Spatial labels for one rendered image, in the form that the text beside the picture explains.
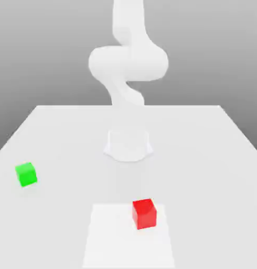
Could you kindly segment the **small red cube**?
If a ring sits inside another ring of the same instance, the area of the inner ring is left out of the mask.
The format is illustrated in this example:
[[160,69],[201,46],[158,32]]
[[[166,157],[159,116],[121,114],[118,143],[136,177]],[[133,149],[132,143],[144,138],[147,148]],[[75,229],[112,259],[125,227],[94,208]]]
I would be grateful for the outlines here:
[[132,218],[138,230],[155,227],[157,223],[157,210],[152,199],[133,201]]

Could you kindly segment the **small green cube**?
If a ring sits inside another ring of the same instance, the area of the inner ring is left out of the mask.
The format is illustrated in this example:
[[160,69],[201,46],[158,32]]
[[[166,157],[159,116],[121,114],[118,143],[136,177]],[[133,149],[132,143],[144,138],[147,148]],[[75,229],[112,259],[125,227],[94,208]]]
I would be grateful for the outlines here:
[[31,162],[17,165],[15,171],[22,187],[26,187],[38,181],[35,167]]

